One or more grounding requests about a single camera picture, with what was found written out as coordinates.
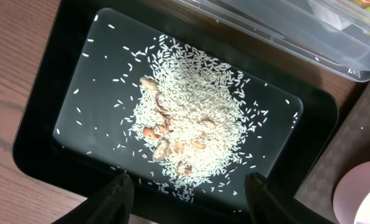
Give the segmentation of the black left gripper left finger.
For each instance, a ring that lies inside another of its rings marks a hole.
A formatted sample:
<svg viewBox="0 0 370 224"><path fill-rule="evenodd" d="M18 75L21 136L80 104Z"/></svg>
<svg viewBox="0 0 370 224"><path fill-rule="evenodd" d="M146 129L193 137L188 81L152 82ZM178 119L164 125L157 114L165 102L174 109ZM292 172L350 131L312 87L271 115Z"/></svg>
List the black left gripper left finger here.
<svg viewBox="0 0 370 224"><path fill-rule="evenodd" d="M54 224L127 224L133 202L134 185L122 173Z"/></svg>

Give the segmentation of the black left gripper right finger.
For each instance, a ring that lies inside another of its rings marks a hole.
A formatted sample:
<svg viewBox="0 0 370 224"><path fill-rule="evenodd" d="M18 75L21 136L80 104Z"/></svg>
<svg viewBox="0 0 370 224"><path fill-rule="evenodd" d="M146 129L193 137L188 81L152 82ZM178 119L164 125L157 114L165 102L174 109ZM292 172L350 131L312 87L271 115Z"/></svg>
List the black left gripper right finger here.
<svg viewBox="0 0 370 224"><path fill-rule="evenodd" d="M258 172L245 176L244 189L252 223L331 224Z"/></svg>

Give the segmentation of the pink bowl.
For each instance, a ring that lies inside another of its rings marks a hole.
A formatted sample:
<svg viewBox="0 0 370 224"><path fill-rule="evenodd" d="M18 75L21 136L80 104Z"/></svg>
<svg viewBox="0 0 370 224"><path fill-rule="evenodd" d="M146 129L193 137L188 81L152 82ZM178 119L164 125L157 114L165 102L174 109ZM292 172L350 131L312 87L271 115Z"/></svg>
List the pink bowl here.
<svg viewBox="0 0 370 224"><path fill-rule="evenodd" d="M340 224L370 223L370 161L352 168L339 181L333 210Z"/></svg>

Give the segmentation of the rice and peanut shell waste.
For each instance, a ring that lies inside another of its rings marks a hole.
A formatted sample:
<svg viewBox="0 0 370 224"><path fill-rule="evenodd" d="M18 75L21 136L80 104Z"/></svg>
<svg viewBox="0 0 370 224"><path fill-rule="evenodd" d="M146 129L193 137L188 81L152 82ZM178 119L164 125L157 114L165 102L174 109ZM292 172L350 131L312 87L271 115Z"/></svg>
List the rice and peanut shell waste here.
<svg viewBox="0 0 370 224"><path fill-rule="evenodd" d="M53 139L183 201L240 203L245 174L272 170L302 111L297 97L104 9Z"/></svg>

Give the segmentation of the white tissue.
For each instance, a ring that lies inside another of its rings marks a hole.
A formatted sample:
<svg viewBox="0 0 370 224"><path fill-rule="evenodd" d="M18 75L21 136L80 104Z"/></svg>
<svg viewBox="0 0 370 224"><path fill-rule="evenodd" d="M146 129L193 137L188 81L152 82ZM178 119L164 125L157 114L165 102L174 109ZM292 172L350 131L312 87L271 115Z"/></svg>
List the white tissue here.
<svg viewBox="0 0 370 224"><path fill-rule="evenodd" d="M351 23L346 19L312 0L308 0L308 4L310 5L315 17L338 30L343 30L351 25Z"/></svg>

